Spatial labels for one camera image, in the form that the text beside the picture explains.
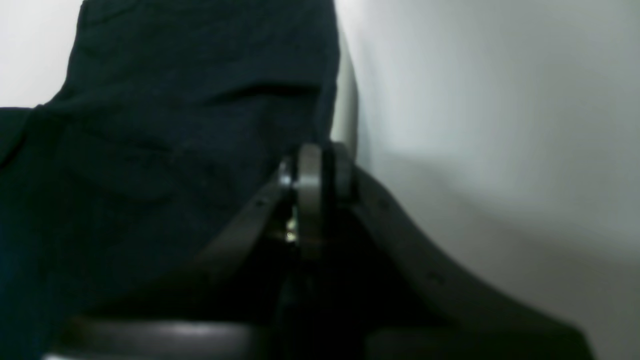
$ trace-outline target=navy blue fabric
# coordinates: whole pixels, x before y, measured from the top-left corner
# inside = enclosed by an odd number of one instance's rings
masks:
[[[0,168],[0,358],[188,260],[327,142],[338,62],[330,0],[86,0],[63,88]]]

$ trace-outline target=white wall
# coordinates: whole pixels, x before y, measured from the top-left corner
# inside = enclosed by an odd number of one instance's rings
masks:
[[[359,163],[475,274],[640,359],[640,3],[337,3]]]

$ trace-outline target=black cloth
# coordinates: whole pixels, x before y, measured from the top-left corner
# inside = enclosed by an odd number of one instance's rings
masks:
[[[0,358],[38,359],[327,142],[338,62],[331,0],[85,0],[60,92],[0,110]]]

